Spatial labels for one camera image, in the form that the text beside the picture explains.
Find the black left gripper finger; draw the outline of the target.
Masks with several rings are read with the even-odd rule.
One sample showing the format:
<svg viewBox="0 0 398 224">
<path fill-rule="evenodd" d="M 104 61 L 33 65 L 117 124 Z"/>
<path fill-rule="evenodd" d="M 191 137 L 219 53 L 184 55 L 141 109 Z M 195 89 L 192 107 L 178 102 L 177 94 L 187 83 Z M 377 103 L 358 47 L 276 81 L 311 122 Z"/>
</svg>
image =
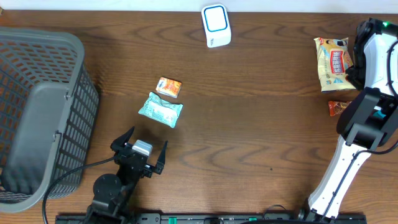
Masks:
<svg viewBox="0 0 398 224">
<path fill-rule="evenodd" d="M 125 145 L 130 140 L 131 136 L 133 135 L 135 127 L 133 126 L 130 128 L 126 133 L 122 134 L 120 137 L 116 138 L 110 145 L 110 148 L 113 151 L 120 151 L 123 150 Z"/>
<path fill-rule="evenodd" d="M 157 163 L 154 168 L 154 172 L 158 175 L 160 175 L 164 169 L 165 166 L 165 157 L 166 157 L 166 150 L 167 150 L 167 145 L 168 141 L 164 143 L 164 146 L 160 152 L 160 155 L 158 157 Z"/>
</svg>

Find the orange snack bag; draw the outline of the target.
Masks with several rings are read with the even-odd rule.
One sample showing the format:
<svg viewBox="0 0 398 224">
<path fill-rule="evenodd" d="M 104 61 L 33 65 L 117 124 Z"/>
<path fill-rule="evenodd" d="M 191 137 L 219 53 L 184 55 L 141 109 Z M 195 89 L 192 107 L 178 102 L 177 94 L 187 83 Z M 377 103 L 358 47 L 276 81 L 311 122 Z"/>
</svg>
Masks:
<svg viewBox="0 0 398 224">
<path fill-rule="evenodd" d="M 317 51 L 317 71 L 321 92 L 354 90 L 355 87 L 348 81 L 346 71 L 353 66 L 348 53 L 349 38 L 314 39 Z"/>
</svg>

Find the red chocolate bar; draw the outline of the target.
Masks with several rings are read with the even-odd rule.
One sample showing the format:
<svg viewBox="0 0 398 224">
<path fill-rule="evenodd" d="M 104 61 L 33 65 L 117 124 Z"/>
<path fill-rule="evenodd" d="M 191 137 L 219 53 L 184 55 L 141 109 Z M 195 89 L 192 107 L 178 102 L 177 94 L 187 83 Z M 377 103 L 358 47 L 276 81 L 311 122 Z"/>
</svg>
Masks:
<svg viewBox="0 0 398 224">
<path fill-rule="evenodd" d="M 341 114 L 351 103 L 351 101 L 329 101 L 329 115 L 331 117 Z"/>
</svg>

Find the green wet wipes pack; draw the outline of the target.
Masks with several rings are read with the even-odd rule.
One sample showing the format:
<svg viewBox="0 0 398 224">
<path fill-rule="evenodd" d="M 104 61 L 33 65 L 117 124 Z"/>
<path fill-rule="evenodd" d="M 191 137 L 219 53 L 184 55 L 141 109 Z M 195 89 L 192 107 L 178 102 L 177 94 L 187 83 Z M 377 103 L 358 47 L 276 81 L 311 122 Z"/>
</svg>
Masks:
<svg viewBox="0 0 398 224">
<path fill-rule="evenodd" d="M 148 99 L 138 113 L 174 128 L 182 109 L 182 104 L 170 103 L 154 92 L 150 92 Z"/>
</svg>

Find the small orange box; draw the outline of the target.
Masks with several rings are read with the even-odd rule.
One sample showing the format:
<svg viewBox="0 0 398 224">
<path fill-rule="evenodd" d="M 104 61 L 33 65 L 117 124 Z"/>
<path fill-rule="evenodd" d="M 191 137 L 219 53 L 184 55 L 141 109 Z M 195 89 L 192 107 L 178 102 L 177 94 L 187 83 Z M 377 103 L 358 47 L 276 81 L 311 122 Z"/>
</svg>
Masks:
<svg viewBox="0 0 398 224">
<path fill-rule="evenodd" d="M 177 98 L 181 88 L 182 82 L 165 77 L 160 77 L 155 90 L 160 94 L 170 96 L 172 98 Z"/>
</svg>

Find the blue mouthwash bottle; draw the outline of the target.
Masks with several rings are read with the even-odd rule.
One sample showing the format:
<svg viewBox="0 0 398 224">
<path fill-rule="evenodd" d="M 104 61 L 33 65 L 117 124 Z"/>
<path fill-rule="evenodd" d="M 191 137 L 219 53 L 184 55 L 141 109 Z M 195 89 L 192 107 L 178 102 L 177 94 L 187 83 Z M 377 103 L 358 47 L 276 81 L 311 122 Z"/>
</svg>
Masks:
<svg viewBox="0 0 398 224">
<path fill-rule="evenodd" d="M 384 115 L 381 111 L 376 111 L 376 112 L 374 112 L 373 116 L 374 116 L 375 118 L 381 119 L 381 120 L 383 120 L 383 119 L 386 117 L 386 115 Z"/>
</svg>

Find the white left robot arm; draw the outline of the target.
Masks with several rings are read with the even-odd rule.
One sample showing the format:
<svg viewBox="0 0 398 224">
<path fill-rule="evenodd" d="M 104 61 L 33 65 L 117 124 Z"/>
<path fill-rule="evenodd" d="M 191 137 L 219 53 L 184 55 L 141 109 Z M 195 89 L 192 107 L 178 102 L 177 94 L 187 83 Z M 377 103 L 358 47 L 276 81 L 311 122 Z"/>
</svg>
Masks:
<svg viewBox="0 0 398 224">
<path fill-rule="evenodd" d="M 93 201 L 81 223 L 134 223 L 129 201 L 140 181 L 153 174 L 160 175 L 165 166 L 164 143 L 156 165 L 150 165 L 153 146 L 141 140 L 129 143 L 134 128 L 116 138 L 110 145 L 114 151 L 113 161 L 119 166 L 116 174 L 104 174 L 93 185 Z"/>
</svg>

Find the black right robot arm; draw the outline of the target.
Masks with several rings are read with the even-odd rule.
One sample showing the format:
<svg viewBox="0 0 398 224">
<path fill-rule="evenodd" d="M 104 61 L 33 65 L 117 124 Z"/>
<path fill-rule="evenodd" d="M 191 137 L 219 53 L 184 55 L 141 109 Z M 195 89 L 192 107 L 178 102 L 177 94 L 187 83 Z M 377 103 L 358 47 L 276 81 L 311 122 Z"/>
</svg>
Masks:
<svg viewBox="0 0 398 224">
<path fill-rule="evenodd" d="M 349 186 L 370 155 L 380 155 L 397 130 L 397 25 L 370 18 L 356 28 L 354 64 L 346 73 L 360 91 L 342 112 L 336 151 L 298 220 L 312 223 L 365 223 L 339 213 Z"/>
</svg>

